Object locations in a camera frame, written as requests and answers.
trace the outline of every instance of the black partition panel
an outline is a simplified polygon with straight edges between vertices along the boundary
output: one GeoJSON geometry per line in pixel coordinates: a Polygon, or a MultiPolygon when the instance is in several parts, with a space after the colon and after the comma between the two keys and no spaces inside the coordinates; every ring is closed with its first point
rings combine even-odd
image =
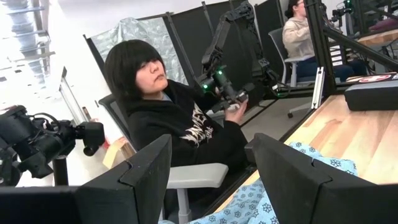
{"type": "Polygon", "coordinates": [[[255,10],[264,56],[269,61],[271,68],[282,78],[284,65],[274,42],[268,35],[269,32],[283,27],[280,2],[279,0],[267,0],[255,6],[255,10]]]}
{"type": "MultiPolygon", "coordinates": [[[[242,2],[243,1],[233,1],[233,6],[238,7],[242,2]]],[[[216,30],[220,17],[231,10],[231,5],[228,1],[210,4],[206,7],[214,30],[216,30]]],[[[178,46],[177,39],[174,36],[168,19],[165,17],[164,20],[178,58],[180,59],[180,63],[182,64],[182,68],[185,75],[188,76],[190,75],[190,70],[184,59],[183,52],[178,46]]],[[[198,77],[201,75],[201,58],[212,41],[211,30],[203,8],[198,7],[186,12],[174,14],[172,15],[172,20],[193,68],[194,76],[198,77]]],[[[223,52],[223,64],[226,65],[226,74],[231,80],[233,87],[239,90],[245,84],[252,81],[251,58],[246,44],[239,41],[239,31],[234,24],[232,24],[229,30],[223,52]]],[[[263,90],[260,84],[257,85],[256,90],[250,92],[249,107],[261,101],[262,92],[263,90]]]]}

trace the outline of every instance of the jeans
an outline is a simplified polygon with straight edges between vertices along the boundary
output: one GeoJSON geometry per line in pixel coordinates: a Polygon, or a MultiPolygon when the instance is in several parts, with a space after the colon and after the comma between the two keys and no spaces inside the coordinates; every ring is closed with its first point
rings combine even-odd
{"type": "MultiPolygon", "coordinates": [[[[306,59],[297,64],[297,78],[314,77],[317,74],[318,64],[315,57],[306,59]]],[[[362,60],[353,60],[347,65],[333,67],[336,78],[345,82],[348,77],[366,75],[366,65],[362,60]]]]}

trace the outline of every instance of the woman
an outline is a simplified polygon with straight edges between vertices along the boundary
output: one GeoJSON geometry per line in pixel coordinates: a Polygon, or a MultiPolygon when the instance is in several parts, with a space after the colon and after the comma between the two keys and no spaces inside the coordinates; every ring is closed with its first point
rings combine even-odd
{"type": "MultiPolygon", "coordinates": [[[[314,56],[310,28],[308,26],[307,14],[304,8],[304,0],[289,0],[285,11],[289,18],[283,29],[283,42],[289,57],[314,56]]],[[[315,57],[299,62],[297,64],[297,77],[314,77],[317,73],[318,64],[315,57]]],[[[353,60],[347,65],[333,67],[336,78],[345,82],[348,77],[366,75],[366,65],[361,60],[353,60]]]]}
{"type": "MultiPolygon", "coordinates": [[[[239,126],[247,101],[235,111],[226,110],[221,127],[204,113],[216,103],[216,97],[201,96],[188,86],[168,80],[158,51],[141,40],[115,45],[104,71],[108,86],[127,117],[131,141],[137,150],[170,134],[172,167],[226,164],[228,183],[247,166],[244,146],[248,142],[239,126]]],[[[190,190],[189,199],[199,199],[209,192],[190,190]]]]}

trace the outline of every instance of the wooden desk surface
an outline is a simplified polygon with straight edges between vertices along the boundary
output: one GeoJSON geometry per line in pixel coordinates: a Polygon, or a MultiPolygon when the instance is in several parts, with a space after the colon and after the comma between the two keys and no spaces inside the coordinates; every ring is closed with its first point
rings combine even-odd
{"type": "MultiPolygon", "coordinates": [[[[355,161],[359,176],[375,184],[398,183],[398,111],[352,112],[343,95],[331,96],[285,143],[292,141],[309,144],[325,157],[355,161]]],[[[243,185],[258,178],[256,171],[243,185]]]]}
{"type": "Polygon", "coordinates": [[[367,37],[360,38],[359,43],[367,46],[380,45],[391,42],[398,38],[398,29],[383,32],[381,34],[374,34],[367,37]]]}

